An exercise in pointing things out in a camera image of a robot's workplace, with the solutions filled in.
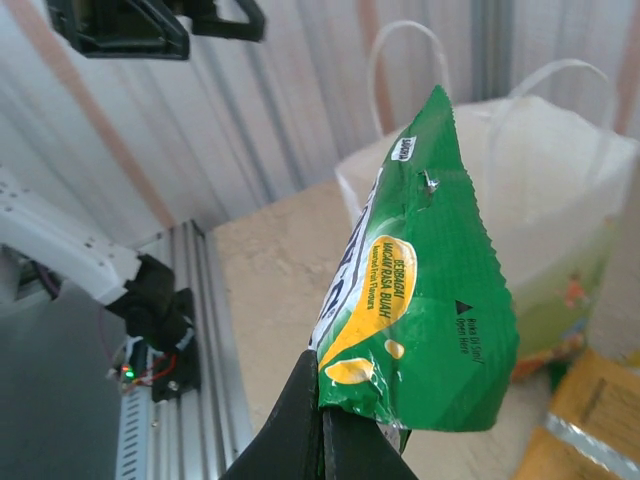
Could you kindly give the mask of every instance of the green snack bag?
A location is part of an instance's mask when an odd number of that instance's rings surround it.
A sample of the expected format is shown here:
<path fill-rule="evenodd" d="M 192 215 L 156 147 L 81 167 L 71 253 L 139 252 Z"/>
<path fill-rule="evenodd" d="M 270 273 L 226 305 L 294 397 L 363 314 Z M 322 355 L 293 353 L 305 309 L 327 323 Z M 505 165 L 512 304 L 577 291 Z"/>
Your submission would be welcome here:
<path fill-rule="evenodd" d="M 489 429 L 515 322 L 436 87 L 387 154 L 325 297 L 310 343 L 319 405 L 400 429 Z"/>

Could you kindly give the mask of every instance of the black triangle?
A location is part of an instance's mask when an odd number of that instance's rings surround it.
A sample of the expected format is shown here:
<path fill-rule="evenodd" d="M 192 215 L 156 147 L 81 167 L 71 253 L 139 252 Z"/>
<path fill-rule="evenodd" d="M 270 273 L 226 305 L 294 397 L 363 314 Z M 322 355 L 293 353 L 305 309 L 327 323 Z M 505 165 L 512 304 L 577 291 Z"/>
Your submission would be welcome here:
<path fill-rule="evenodd" d="M 458 315 L 462 315 L 464 312 L 471 310 L 473 307 L 471 305 L 467 305 L 466 303 L 462 303 L 456 300 L 456 313 Z"/>

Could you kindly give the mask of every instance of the transparent plastic handle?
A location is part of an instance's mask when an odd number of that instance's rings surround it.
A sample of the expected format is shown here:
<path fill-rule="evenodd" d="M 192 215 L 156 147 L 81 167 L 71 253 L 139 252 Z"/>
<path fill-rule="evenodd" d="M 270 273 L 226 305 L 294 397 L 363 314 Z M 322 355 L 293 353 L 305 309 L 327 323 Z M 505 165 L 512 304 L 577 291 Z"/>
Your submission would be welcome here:
<path fill-rule="evenodd" d="M 600 78 L 606 87 L 607 105 L 602 114 L 602 122 L 600 125 L 600 141 L 598 142 L 598 146 L 594 152 L 593 160 L 591 161 L 589 170 L 587 172 L 585 188 L 589 188 L 593 184 L 595 178 L 598 176 L 598 173 L 600 173 L 600 170 L 602 169 L 602 166 L 604 164 L 606 151 L 609 147 L 609 134 L 613 131 L 613 121 L 618 106 L 618 95 L 616 89 L 609 81 L 609 77 L 607 77 L 607 75 L 602 72 L 602 70 L 594 67 L 590 63 L 575 58 L 555 60 L 533 72 L 531 75 L 526 77 L 517 87 L 511 90 L 511 93 L 509 93 L 507 100 L 500 104 L 500 106 L 496 109 L 495 114 L 493 115 L 493 120 L 491 122 L 491 126 L 489 127 L 487 158 L 485 160 L 483 179 L 483 217 L 485 219 L 490 220 L 491 218 L 491 195 L 493 192 L 493 183 L 495 180 L 494 153 L 496 143 L 498 141 L 498 136 L 504 124 L 506 123 L 507 117 L 513 110 L 516 102 L 524 97 L 527 93 L 529 93 L 534 87 L 539 85 L 540 82 L 547 79 L 551 75 L 554 75 L 559 71 L 566 70 L 568 68 L 584 68 Z"/>
<path fill-rule="evenodd" d="M 367 93 L 369 97 L 369 108 L 371 109 L 371 116 L 373 117 L 373 123 L 376 129 L 376 133 L 378 137 L 382 138 L 384 136 L 384 132 L 382 131 L 382 123 L 380 122 L 380 112 L 378 111 L 378 106 L 376 102 L 376 94 L 375 94 L 375 81 L 376 81 L 376 64 L 378 63 L 378 56 L 380 55 L 380 51 L 384 46 L 384 42 L 387 40 L 389 35 L 399 28 L 403 27 L 412 27 L 415 28 L 422 33 L 424 33 L 431 40 L 431 45 L 433 47 L 433 53 L 440 65 L 440 76 L 442 81 L 442 86 L 444 87 L 447 94 L 451 93 L 451 85 L 449 83 L 449 66 L 447 65 L 447 56 L 444 53 L 444 48 L 442 47 L 442 43 L 438 36 L 433 33 L 432 30 L 425 27 L 421 23 L 414 22 L 411 20 L 398 20 L 396 22 L 391 22 L 380 29 L 378 35 L 376 35 L 375 40 L 373 41 L 373 46 L 371 47 L 371 54 L 369 55 L 369 63 L 367 65 Z"/>

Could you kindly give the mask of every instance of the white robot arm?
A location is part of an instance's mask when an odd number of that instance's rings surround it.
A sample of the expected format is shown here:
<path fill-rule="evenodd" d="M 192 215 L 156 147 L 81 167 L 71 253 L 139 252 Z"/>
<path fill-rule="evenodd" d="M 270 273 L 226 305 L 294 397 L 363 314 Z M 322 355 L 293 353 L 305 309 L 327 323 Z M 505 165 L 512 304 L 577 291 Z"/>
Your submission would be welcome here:
<path fill-rule="evenodd" d="M 24 188 L 0 164 L 2 245 L 64 275 L 123 318 L 129 336 L 142 337 L 148 347 L 164 352 L 167 361 L 171 357 L 171 373 L 153 385 L 154 400 L 199 386 L 191 291 L 176 292 L 169 267 L 92 232 Z M 145 352 L 140 356 L 146 358 Z M 166 368 L 162 362 L 156 366 Z M 168 382 L 178 388 L 164 388 Z"/>
<path fill-rule="evenodd" d="M 91 232 L 0 164 L 0 245 L 7 245 L 82 287 L 103 305 L 126 292 L 140 269 L 138 254 Z"/>

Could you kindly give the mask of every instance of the yellow package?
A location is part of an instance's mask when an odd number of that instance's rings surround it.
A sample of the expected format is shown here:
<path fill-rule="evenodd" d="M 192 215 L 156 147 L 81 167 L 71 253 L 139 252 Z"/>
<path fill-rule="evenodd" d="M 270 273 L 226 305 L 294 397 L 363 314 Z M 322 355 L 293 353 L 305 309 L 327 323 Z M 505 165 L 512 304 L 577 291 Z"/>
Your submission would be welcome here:
<path fill-rule="evenodd" d="M 640 478 L 640 377 L 593 350 L 580 357 L 514 480 Z"/>
<path fill-rule="evenodd" d="M 534 430 L 513 480 L 620 480 L 543 427 Z"/>

